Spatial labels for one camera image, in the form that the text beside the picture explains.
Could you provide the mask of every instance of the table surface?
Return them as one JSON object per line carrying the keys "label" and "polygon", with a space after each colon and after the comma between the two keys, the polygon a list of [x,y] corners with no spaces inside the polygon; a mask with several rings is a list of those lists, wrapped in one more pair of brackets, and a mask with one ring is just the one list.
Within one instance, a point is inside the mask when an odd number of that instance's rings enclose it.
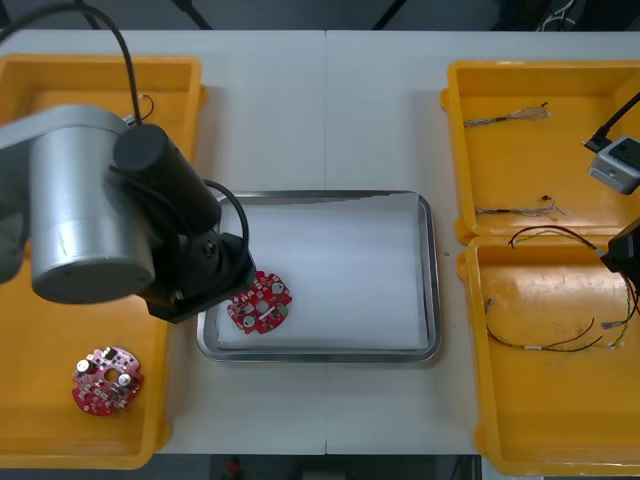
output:
{"label": "table surface", "polygon": [[[196,167],[234,190],[400,189],[430,203],[443,343],[417,365],[218,364],[172,326],[166,453],[473,453],[473,359],[439,93],[459,59],[638,58],[640,33],[127,32],[135,54],[202,62]],[[117,53],[108,32],[0,49]]]}

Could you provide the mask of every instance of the electronic component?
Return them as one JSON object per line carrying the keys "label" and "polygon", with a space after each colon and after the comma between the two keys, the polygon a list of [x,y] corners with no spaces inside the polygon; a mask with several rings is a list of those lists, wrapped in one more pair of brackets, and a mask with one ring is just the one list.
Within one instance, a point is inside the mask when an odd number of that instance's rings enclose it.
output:
{"label": "electronic component", "polygon": [[256,272],[251,288],[231,298],[227,313],[244,333],[267,333],[277,328],[289,314],[289,289],[277,275]]}
{"label": "electronic component", "polygon": [[96,349],[76,365],[72,394],[78,407],[96,416],[126,408],[142,385],[140,363],[117,347]]}
{"label": "electronic component", "polygon": [[640,143],[620,137],[596,152],[589,175],[616,192],[629,195],[640,185]]}

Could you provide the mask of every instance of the black cable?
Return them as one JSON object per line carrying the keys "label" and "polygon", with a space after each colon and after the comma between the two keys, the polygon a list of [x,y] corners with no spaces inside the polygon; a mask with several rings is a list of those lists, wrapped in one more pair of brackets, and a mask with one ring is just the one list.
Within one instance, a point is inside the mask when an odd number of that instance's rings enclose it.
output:
{"label": "black cable", "polygon": [[4,2],[0,0],[0,28],[4,28],[11,23],[11,17],[7,8],[4,6]]}
{"label": "black cable", "polygon": [[172,0],[174,5],[189,15],[189,18],[193,20],[200,30],[213,30],[211,25],[205,20],[200,12],[193,6],[191,0]]}
{"label": "black cable", "polygon": [[[74,0],[74,3],[76,5],[85,5],[83,0]],[[98,22],[96,22],[96,19],[93,18],[91,15],[87,15],[86,13],[83,13],[82,16],[87,21],[87,23],[89,24],[92,30],[101,30],[100,25],[98,25]]]}
{"label": "black cable", "polygon": [[487,325],[487,333],[489,334],[489,337],[491,337],[493,340],[495,340],[499,344],[504,345],[506,347],[517,348],[518,350],[558,352],[558,353],[580,352],[582,350],[586,350],[589,347],[593,347],[596,343],[598,343],[603,338],[603,335],[600,335],[593,342],[588,343],[587,345],[583,345],[582,347],[576,347],[576,348],[553,348],[553,347],[541,347],[541,346],[537,346],[537,345],[517,345],[515,343],[507,342],[506,340],[503,340],[502,338],[498,337],[495,333],[493,333],[491,331],[491,329],[489,328],[489,325]]}
{"label": "black cable", "polygon": [[525,227],[525,228],[523,228],[521,230],[518,230],[513,235],[513,237],[511,237],[511,240],[509,240],[507,242],[507,244],[511,245],[511,248],[516,248],[515,241],[518,238],[518,236],[520,236],[524,232],[528,232],[530,230],[538,230],[538,229],[542,229],[542,230],[560,230],[561,232],[565,232],[565,233],[568,233],[569,235],[573,236],[577,241],[579,241],[580,243],[583,243],[584,245],[589,247],[591,250],[595,250],[595,251],[598,250],[598,247],[596,247],[593,243],[591,243],[589,240],[587,240],[583,236],[578,235],[576,232],[574,232],[573,230],[571,230],[569,228],[561,227],[560,225],[537,225],[537,226],[534,226],[534,227]]}
{"label": "black cable", "polygon": [[57,13],[63,12],[80,12],[83,14],[91,15],[98,20],[102,21],[109,30],[113,33],[118,41],[118,45],[122,50],[122,56],[124,57],[124,63],[127,66],[127,75],[129,77],[129,87],[131,88],[131,103],[133,103],[133,115],[135,117],[135,121],[138,125],[142,125],[142,118],[140,116],[140,106],[138,105],[138,89],[136,87],[136,77],[135,72],[133,70],[133,62],[131,60],[131,55],[129,53],[129,49],[127,48],[127,44],[124,41],[124,37],[120,30],[116,26],[116,24],[109,18],[106,14],[98,10],[97,8],[90,7],[84,4],[74,4],[74,3],[57,3],[54,5],[49,5],[46,7],[38,8],[27,15],[16,19],[10,25],[7,25],[0,32],[0,44],[7,40],[11,35],[16,33],[19,30],[27,27],[28,25],[41,20],[50,15],[55,15]]}
{"label": "black cable", "polygon": [[620,110],[613,114],[613,116],[607,120],[607,122],[598,129],[595,136],[603,136],[606,137],[611,130],[611,127],[615,125],[615,123],[620,120],[629,110],[633,108],[633,106],[640,102],[640,92],[636,93],[631,100],[625,103]]}
{"label": "black cable", "polygon": [[151,116],[151,114],[153,113],[153,111],[156,109],[156,102],[153,101],[153,98],[151,98],[149,95],[147,95],[146,93],[143,93],[140,95],[142,98],[146,98],[147,100],[149,100],[149,102],[151,103],[151,108],[149,109],[149,111],[146,113],[146,115],[144,117],[142,117],[142,120],[146,120],[147,118],[149,118]]}
{"label": "black cable", "polygon": [[242,208],[240,201],[227,187],[212,180],[202,179],[202,181],[207,187],[214,188],[227,197],[229,202],[231,202],[231,205],[233,205],[233,208],[236,209],[238,217],[240,218],[240,225],[242,226],[242,247],[240,248],[240,256],[228,277],[228,281],[232,282],[240,274],[240,271],[244,267],[246,259],[249,256],[249,221],[247,220],[247,214],[245,213],[244,208]]}
{"label": "black cable", "polygon": [[387,9],[386,12],[382,14],[380,20],[376,22],[371,30],[382,30],[387,26],[387,23],[396,16],[396,13],[402,8],[402,6],[407,2],[407,0],[394,0],[391,6]]}

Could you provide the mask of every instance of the yellow plastic tray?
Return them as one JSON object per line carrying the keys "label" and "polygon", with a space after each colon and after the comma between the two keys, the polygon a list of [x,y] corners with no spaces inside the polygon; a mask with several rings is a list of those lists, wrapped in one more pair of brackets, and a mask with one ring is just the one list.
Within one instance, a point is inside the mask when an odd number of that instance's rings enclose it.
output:
{"label": "yellow plastic tray", "polygon": [[[134,58],[140,93],[192,158],[198,108],[206,90],[189,57]],[[121,56],[9,55],[0,60],[0,123],[65,103],[131,113]],[[141,100],[144,115],[148,108]],[[137,297],[93,306],[49,303],[31,290],[26,259],[0,285],[0,467],[137,468],[168,438],[164,419],[168,324]],[[130,408],[93,417],[74,403],[71,375],[94,348],[113,345],[141,363],[144,384]]]}
{"label": "yellow plastic tray", "polygon": [[[608,349],[624,320],[626,289],[599,257],[550,236],[507,245],[478,237],[458,260],[475,346],[479,427],[476,446],[513,475],[640,474],[640,319],[620,348]],[[607,237],[590,237],[600,248]],[[485,305],[493,306],[485,314]],[[516,350],[489,338],[487,325],[514,344],[544,345],[594,327],[576,353]]]}
{"label": "yellow plastic tray", "polygon": [[[591,178],[594,154],[582,146],[639,90],[638,61],[453,63],[441,103],[449,115],[460,241],[549,223],[548,217],[475,213],[475,206],[541,206],[544,195],[567,211],[553,214],[557,223],[584,235],[614,235],[640,216],[640,194],[620,195]],[[463,125],[543,102],[550,118]],[[610,138],[622,134],[640,136],[640,108],[627,113]]]}

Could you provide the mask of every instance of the capacitor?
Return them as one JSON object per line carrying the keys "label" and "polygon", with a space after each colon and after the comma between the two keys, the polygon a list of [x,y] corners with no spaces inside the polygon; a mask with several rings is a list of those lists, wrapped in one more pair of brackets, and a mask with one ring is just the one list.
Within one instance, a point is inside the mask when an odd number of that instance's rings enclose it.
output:
{"label": "capacitor", "polygon": [[78,372],[80,373],[91,373],[95,371],[95,369],[96,364],[84,358],[80,360],[76,365],[76,370],[78,370]]}

